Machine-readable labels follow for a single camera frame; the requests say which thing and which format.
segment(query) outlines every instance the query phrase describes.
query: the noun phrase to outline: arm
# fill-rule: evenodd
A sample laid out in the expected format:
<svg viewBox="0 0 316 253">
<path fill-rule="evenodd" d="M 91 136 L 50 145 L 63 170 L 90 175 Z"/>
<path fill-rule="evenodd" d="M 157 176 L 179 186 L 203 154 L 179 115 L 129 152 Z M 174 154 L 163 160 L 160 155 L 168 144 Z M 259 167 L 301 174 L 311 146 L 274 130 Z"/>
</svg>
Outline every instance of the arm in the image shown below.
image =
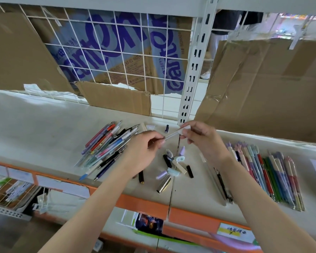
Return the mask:
<svg viewBox="0 0 316 253">
<path fill-rule="evenodd" d="M 228 184 L 243 216 L 265 253 L 316 252 L 316 241 L 291 220 L 228 152 L 215 128 L 190 121 L 182 138 L 194 143 Z"/>
<path fill-rule="evenodd" d="M 108 178 L 39 253 L 91 252 L 127 182 L 152 162 L 164 143 L 163 138 L 155 131 L 133 136 Z"/>
</svg>

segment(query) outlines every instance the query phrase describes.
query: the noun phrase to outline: forearm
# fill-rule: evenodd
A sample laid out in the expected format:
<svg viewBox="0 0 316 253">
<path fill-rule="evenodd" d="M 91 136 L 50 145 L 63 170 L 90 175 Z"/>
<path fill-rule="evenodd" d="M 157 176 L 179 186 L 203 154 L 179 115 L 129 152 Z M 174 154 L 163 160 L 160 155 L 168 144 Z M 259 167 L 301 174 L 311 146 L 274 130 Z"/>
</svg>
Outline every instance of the forearm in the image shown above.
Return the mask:
<svg viewBox="0 0 316 253">
<path fill-rule="evenodd" d="M 61 227 L 39 253 L 91 252 L 128 181 L 127 176 L 122 174 L 124 164 L 118 162 L 116 165 L 82 208 Z"/>
<path fill-rule="evenodd" d="M 220 173 L 265 253 L 316 252 L 316 242 L 287 216 L 233 158 Z"/>
</svg>

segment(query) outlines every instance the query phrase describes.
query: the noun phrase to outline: metallic pen cap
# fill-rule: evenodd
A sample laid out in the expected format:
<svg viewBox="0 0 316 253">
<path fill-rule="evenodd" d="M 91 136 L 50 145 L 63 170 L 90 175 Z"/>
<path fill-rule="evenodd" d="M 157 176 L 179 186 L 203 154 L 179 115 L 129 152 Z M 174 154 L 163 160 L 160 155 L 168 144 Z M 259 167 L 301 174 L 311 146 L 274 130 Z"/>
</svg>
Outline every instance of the metallic pen cap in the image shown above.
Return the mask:
<svg viewBox="0 0 316 253">
<path fill-rule="evenodd" d="M 167 187 L 167 185 L 169 184 L 169 182 L 171 181 L 171 176 L 168 175 L 163 182 L 159 185 L 157 192 L 161 193 L 162 191 L 164 191 L 164 189 Z"/>
</svg>

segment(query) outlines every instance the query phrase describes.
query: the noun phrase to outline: pile of pens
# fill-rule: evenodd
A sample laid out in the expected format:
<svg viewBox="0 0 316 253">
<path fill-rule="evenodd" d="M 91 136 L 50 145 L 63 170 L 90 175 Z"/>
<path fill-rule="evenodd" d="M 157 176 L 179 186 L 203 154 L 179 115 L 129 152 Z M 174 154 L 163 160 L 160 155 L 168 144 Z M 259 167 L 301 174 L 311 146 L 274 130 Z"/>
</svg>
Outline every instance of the pile of pens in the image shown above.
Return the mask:
<svg viewBox="0 0 316 253">
<path fill-rule="evenodd" d="M 81 159 L 75 166 L 84 166 L 88 168 L 87 172 L 80 177 L 80 180 L 85 179 L 95 170 L 104 168 L 96 175 L 95 180 L 99 179 L 108 168 L 116 161 L 129 142 L 132 135 L 137 131 L 139 124 L 121 129 L 121 123 L 113 121 L 103 127 L 97 134 L 89 140 L 82 151 Z"/>
<path fill-rule="evenodd" d="M 284 157 L 281 152 L 269 152 L 268 156 L 262 157 L 256 145 L 241 142 L 226 146 L 274 201 L 287 203 L 297 211 L 305 211 L 295 163 L 290 157 Z M 221 186 L 227 200 L 232 202 L 229 190 L 223 184 Z"/>
</svg>

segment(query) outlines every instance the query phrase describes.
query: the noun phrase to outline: cardboard box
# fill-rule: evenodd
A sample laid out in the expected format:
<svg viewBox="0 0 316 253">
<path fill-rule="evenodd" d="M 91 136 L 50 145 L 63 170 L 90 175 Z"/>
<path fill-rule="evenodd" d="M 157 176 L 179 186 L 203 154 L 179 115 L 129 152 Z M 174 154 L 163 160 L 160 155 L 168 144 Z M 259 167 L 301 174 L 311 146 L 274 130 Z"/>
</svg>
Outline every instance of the cardboard box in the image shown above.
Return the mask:
<svg viewBox="0 0 316 253">
<path fill-rule="evenodd" d="M 0 90 L 73 92 L 67 78 L 23 14 L 0 14 Z"/>
<path fill-rule="evenodd" d="M 6 12 L 22 13 L 21 8 L 16 4 L 1 4 Z M 44 13 L 40 6 L 22 5 L 26 15 L 44 17 Z M 166 27 L 167 16 L 142 14 L 140 22 L 139 13 L 115 12 L 117 23 L 126 24 L 115 25 L 102 24 L 114 23 L 114 13 L 112 11 L 90 10 L 90 15 L 94 23 L 90 23 L 91 19 L 88 10 L 67 8 L 67 13 L 70 19 L 87 21 L 71 22 L 50 19 L 50 23 L 54 28 L 59 39 L 56 38 L 48 21 L 44 18 L 30 18 L 31 23 L 40 35 L 44 43 L 62 44 L 65 46 L 67 56 L 63 52 L 61 46 L 47 46 L 48 50 L 59 65 L 71 66 L 73 64 L 75 71 L 70 67 L 63 67 L 64 74 L 70 82 L 74 81 L 91 81 L 93 78 L 88 70 L 102 70 L 116 73 L 93 71 L 96 82 L 110 84 L 123 83 L 127 84 L 126 76 L 120 73 L 128 73 L 128 82 L 130 86 L 141 91 L 148 91 L 152 94 L 164 93 L 164 75 L 165 75 L 165 52 L 166 52 L 166 29 L 158 28 L 143 28 L 135 27 L 149 25 L 154 27 Z M 67 19 L 67 15 L 63 8 L 45 7 L 45 12 L 49 18 Z M 169 16 L 169 28 L 191 29 L 191 17 Z M 188 58 L 188 50 L 190 46 L 190 31 L 169 30 L 167 56 L 173 58 Z M 92 48 L 97 50 L 84 50 L 84 53 L 79 48 Z M 140 54 L 154 55 L 158 57 L 140 56 Z M 144 80 L 144 64 L 145 75 L 159 77 L 162 79 L 146 78 L 146 88 Z M 175 82 L 170 80 L 185 80 L 187 69 L 187 61 L 167 59 L 167 73 L 165 82 L 165 93 L 182 94 L 183 82 Z"/>
<path fill-rule="evenodd" d="M 220 42 L 195 119 L 217 129 L 316 142 L 316 41 Z"/>
<path fill-rule="evenodd" d="M 151 94 L 91 82 L 77 82 L 76 86 L 90 106 L 97 106 L 151 116 Z"/>
</svg>

